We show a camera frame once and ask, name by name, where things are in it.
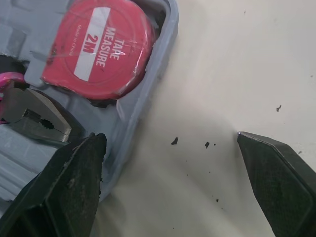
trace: white label stripe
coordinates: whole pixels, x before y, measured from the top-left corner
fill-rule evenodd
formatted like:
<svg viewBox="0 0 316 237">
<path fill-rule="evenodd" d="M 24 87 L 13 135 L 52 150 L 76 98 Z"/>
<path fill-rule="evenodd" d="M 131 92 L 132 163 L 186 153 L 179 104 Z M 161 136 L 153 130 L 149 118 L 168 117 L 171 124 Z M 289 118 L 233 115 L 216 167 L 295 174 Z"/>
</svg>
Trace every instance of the white label stripe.
<svg viewBox="0 0 316 237">
<path fill-rule="evenodd" d="M 97 51 L 99 49 L 104 28 L 107 24 L 108 17 L 110 15 L 110 10 L 111 9 L 108 7 L 96 7 L 93 10 L 74 71 L 74 74 L 81 80 L 89 81 L 89 77 L 93 68 Z M 98 37 L 98 40 L 95 42 L 95 47 L 92 53 L 84 51 L 84 45 L 87 41 L 88 35 L 91 35 L 92 37 Z"/>
</svg>

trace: tool case compartment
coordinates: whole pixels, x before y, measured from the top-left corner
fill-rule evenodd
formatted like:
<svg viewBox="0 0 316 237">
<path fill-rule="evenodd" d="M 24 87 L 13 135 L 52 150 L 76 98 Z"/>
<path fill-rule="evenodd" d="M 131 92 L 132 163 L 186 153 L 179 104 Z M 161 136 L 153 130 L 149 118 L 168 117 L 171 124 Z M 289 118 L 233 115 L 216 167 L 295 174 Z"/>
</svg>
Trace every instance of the tool case compartment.
<svg viewBox="0 0 316 237">
<path fill-rule="evenodd" d="M 64 14 L 72 0 L 3 0 L 0 8 L 0 54 L 28 61 L 25 81 L 58 101 L 83 126 L 83 137 L 104 133 L 107 152 L 102 167 L 100 200 L 114 186 L 128 158 L 137 124 L 150 106 L 152 91 L 162 77 L 178 33 L 175 0 L 135 0 L 153 24 L 158 38 L 143 80 L 117 100 L 98 108 L 82 96 L 40 79 Z M 29 139 L 0 125 L 0 200 L 13 200 L 46 166 L 58 147 Z"/>
</svg>

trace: white surface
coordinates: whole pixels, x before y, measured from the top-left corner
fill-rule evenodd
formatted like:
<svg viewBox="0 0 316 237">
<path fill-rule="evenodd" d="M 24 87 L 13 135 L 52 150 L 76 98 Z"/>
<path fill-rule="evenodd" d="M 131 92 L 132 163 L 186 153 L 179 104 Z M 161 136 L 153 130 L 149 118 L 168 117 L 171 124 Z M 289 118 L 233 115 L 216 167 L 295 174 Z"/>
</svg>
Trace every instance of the white surface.
<svg viewBox="0 0 316 237">
<path fill-rule="evenodd" d="M 285 142 L 315 170 L 316 1 L 178 5 L 168 70 L 130 162 L 99 206 L 99 236 L 273 237 L 237 131 Z"/>
</svg>

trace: tape measure label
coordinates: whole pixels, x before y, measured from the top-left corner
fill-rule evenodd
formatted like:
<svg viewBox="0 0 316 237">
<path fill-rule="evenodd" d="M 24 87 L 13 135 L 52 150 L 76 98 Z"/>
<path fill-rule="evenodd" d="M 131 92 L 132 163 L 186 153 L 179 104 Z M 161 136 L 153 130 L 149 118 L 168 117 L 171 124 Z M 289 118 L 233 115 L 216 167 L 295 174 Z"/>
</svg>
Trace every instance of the tape measure label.
<svg viewBox="0 0 316 237">
<path fill-rule="evenodd" d="M 81 80 L 89 81 L 110 10 L 108 7 L 96 7 L 93 10 L 74 71 Z"/>
</svg>

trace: red tape measure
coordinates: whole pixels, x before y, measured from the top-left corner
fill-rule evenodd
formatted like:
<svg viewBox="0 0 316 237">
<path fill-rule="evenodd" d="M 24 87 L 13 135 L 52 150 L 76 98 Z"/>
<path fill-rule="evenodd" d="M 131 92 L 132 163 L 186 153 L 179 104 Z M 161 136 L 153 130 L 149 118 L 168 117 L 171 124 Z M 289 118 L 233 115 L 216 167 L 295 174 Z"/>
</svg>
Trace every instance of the red tape measure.
<svg viewBox="0 0 316 237">
<path fill-rule="evenodd" d="M 65 14 L 42 79 L 88 99 L 118 99 L 142 80 L 155 41 L 129 0 L 78 0 Z"/>
</svg>

